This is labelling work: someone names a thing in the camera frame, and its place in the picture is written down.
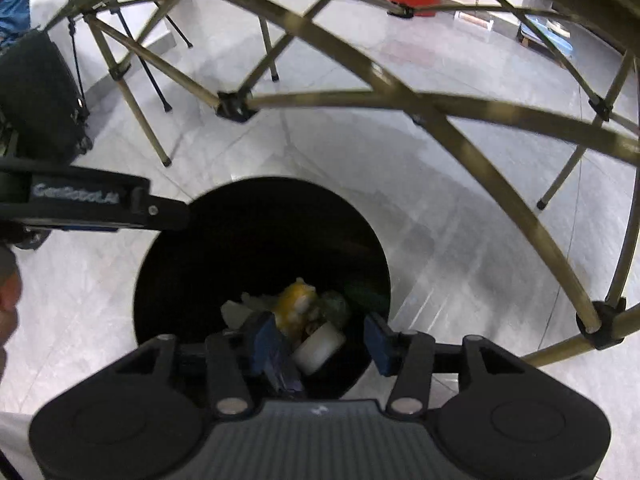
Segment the person's left hand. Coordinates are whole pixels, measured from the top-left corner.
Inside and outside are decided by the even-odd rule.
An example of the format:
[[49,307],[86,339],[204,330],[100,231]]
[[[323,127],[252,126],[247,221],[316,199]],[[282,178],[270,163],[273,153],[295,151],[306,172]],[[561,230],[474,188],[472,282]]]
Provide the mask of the person's left hand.
[[15,333],[18,326],[17,305],[23,292],[23,281],[16,258],[12,250],[5,244],[1,245],[1,278],[0,278],[0,347],[1,363],[0,375],[4,375],[8,352],[6,344]]

